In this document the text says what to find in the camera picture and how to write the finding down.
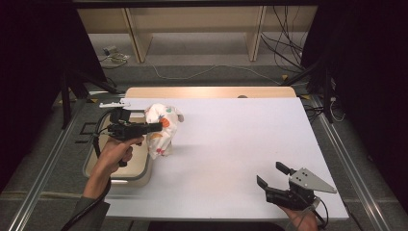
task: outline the cable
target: cable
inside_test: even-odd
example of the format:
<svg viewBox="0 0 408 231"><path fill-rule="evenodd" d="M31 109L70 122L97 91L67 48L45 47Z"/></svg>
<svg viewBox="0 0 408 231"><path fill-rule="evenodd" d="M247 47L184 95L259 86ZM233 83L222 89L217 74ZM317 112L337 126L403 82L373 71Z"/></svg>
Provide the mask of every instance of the cable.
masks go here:
<svg viewBox="0 0 408 231"><path fill-rule="evenodd" d="M286 43L286 42L283 42L283 41L281 41L281 40L276 40L276 39L273 39L273 38L268 37L267 35L265 35L264 32L262 33L262 35L263 35L266 39L268 39L268 40L275 41L275 42L279 42L280 44L283 44L283 45L286 45L286 46L291 46L290 44L288 44L288 43ZM297 50L299 50L299 51L302 51L302 50L303 50L303 48L300 47L300 46L296 46L296 47L294 47L294 49L297 49Z"/></svg>
<svg viewBox="0 0 408 231"><path fill-rule="evenodd" d="M330 113L333 116L334 120L336 120L338 122L342 122L344 120L344 118L345 118L345 114L343 114L342 118L337 119L337 116L333 114L333 108L332 107L333 107L334 102L335 101L332 101L331 104L330 104Z"/></svg>
<svg viewBox="0 0 408 231"><path fill-rule="evenodd" d="M291 45L291 50L292 50L293 56L296 59L297 64L299 64L298 58L300 59L300 55L297 53L296 50L293 50L293 47L297 46L297 45L294 42L292 42L292 40L291 40L291 38L290 38L290 36L288 34L288 12L289 12L288 6L285 6L285 21L284 21L283 24L282 24L282 21L281 21L279 15L278 15L278 13L276 12L275 7L273 6L272 8L273 8L273 11L275 13L276 18L279 21L279 25L282 28L281 35L279 36L279 40L282 38L282 35L285 36L285 38L289 41L289 43Z"/></svg>
<svg viewBox="0 0 408 231"><path fill-rule="evenodd" d="M313 124L313 122L316 120L320 114L323 113L323 107L312 107L310 105L303 105L303 107L309 107L308 109L305 109L306 115L309 118L310 124Z"/></svg>
<svg viewBox="0 0 408 231"><path fill-rule="evenodd" d="M319 226L320 229L326 229L327 224L329 223L329 211L327 210L327 206L324 203L324 201L321 199L320 202L323 204L324 209L326 210L326 222L323 221L323 218L318 214L318 212L314 211L314 214L318 216L320 221L322 222L322 225Z"/></svg>
<svg viewBox="0 0 408 231"><path fill-rule="evenodd" d="M119 61L121 64L118 64L118 65L116 65L116 66L114 66L114 67L105 67L105 66L102 66L102 68L104 68L104 69L116 69L116 68L118 68L118 67L120 67L120 66L123 66L123 65L127 64L127 60L126 60L125 58L116 58L116 57L112 57L112 56L107 56L107 57L105 57L104 59L99 60L99 62L102 63L102 62L104 62L104 61L106 61L106 60L111 60L112 62L113 62L113 61L116 61L116 62Z"/></svg>
<svg viewBox="0 0 408 231"><path fill-rule="evenodd" d="M262 39L262 41L264 42L264 44L267 46L267 48L268 48L269 50L273 51L273 56L274 56L274 57L275 57L275 55L278 55L280 58L284 59L284 60L285 60L286 62L288 62L289 64L294 65L294 66L297 67L298 69L300 69L300 70L304 69L302 66L300 66L300 65L298 65L298 64L295 64L294 62L290 61L288 58L286 58L285 56L283 56L282 54L280 54L280 53L276 50L276 49L277 49L277 44L278 44L278 42L276 43L275 48L273 48L273 47L271 47L271 46L265 41L265 39L264 39L263 36L261 36L261 39ZM278 62L276 61L276 58L275 58L275 63L276 63L277 66L281 67L281 66L278 64Z"/></svg>
<svg viewBox="0 0 408 231"><path fill-rule="evenodd" d="M292 36L291 36L291 40L293 40L294 21L296 20L297 15L299 14L299 11L300 11L300 6L297 7L296 14L294 15L294 18L293 18L293 20L292 20Z"/></svg>
<svg viewBox="0 0 408 231"><path fill-rule="evenodd" d="M148 65L150 65L150 66L152 66L152 67L154 68L157 77L162 78L162 79L166 79L166 80L188 80L188 79L191 79L191 78L196 77L196 76L198 76L198 75L207 73L207 72L209 72L209 71L211 71L211 70L213 70L213 69L215 69L215 68L218 68L218 67L229 67L229 68L242 69L242 70L249 71L249 72L251 72L251 73L253 73L253 74L257 75L257 76L260 76L260 77L263 77L263 78L265 78L265 79L268 79L268 80L272 81L273 83L275 83L275 84L277 84L277 85L281 85L281 83L278 83L277 81L275 81L275 80L273 80L273 79L271 79L271 78L269 78L269 77L267 77L267 76L265 76L265 75L263 75L263 74L260 74L260 73L256 72L255 70L252 70L252 69L249 69L249 68L245 68L245 67L241 67L241 66L234 66L234 65L213 65L212 67L210 67L210 68L208 68L208 69L206 69L206 70L203 70L203 71L201 71L201 72L198 72L198 73L193 74L193 75L188 76L188 77L166 77L166 76L162 76L162 75L159 73L159 70L157 69L157 67L156 67L155 65L151 64L149 61L145 61L145 62L146 62Z"/></svg>

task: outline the white object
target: white object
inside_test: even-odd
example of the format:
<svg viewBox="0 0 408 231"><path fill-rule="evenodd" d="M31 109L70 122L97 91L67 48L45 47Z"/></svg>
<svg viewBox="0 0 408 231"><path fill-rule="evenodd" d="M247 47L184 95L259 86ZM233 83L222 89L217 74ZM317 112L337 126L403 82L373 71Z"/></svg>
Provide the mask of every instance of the white object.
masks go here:
<svg viewBox="0 0 408 231"><path fill-rule="evenodd" d="M162 131L148 133L146 142L150 157L155 160L158 156L168 156L171 154L171 140L177 132L179 122L183 122L184 117L181 112L173 107L163 104L153 104L145 110L147 123L162 123Z"/></svg>
<svg viewBox="0 0 408 231"><path fill-rule="evenodd" d="M123 108L123 107L130 107L130 103L110 103L110 104L99 104L99 108Z"/></svg>
<svg viewBox="0 0 408 231"><path fill-rule="evenodd" d="M161 220L259 221L287 219L257 185L289 188L275 168L307 167L336 187L298 98L136 99L127 109L160 102L183 110L173 155L153 162L143 188L112 186L109 217ZM315 192L330 219L347 219L339 193ZM318 212L325 218L323 206Z"/></svg>

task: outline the hand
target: hand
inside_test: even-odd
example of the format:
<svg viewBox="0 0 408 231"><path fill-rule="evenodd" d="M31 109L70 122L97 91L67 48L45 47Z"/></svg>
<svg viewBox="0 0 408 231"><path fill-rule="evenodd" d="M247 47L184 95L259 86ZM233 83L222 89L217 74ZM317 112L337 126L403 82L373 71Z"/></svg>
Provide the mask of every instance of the hand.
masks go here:
<svg viewBox="0 0 408 231"><path fill-rule="evenodd" d="M131 145L141 145L144 137L118 141L109 137L96 165L90 173L89 180L84 189L83 197L96 199L105 190L111 174L119 169L119 161L128 162L132 159L133 148Z"/></svg>
<svg viewBox="0 0 408 231"><path fill-rule="evenodd" d="M94 168L101 168L105 174L111 175L119 169L120 160L128 162L132 159L133 147L131 145L141 145L143 140L144 137L118 141L109 137Z"/></svg>
<svg viewBox="0 0 408 231"><path fill-rule="evenodd" d="M285 207L278 206L285 212L288 218L291 220L294 227L298 227L299 231L317 231L318 222L316 216L312 211L302 213L302 211L293 211Z"/></svg>

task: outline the forearm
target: forearm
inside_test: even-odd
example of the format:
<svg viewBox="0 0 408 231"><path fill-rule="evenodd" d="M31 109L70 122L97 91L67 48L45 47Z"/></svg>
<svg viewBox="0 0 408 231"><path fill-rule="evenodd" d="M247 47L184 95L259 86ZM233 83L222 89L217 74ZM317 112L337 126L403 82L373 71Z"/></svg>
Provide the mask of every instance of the forearm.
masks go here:
<svg viewBox="0 0 408 231"><path fill-rule="evenodd" d="M110 176L111 173L105 167L96 164L85 186L83 197L91 199L99 197L105 191Z"/></svg>

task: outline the robotic claw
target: robotic claw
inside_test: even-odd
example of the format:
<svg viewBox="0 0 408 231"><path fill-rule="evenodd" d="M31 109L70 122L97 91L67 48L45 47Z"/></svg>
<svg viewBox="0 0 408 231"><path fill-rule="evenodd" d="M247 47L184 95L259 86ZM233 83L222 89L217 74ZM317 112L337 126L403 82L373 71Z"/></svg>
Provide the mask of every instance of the robotic claw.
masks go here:
<svg viewBox="0 0 408 231"><path fill-rule="evenodd" d="M305 210L314 205L317 198L314 194L314 190L326 193L337 193L335 188L318 178L307 168L296 171L286 167L280 162L276 162L276 168L285 175L290 174L289 189L286 191L269 187L268 183L257 175L257 183L265 191L267 202L269 203L291 210Z"/></svg>

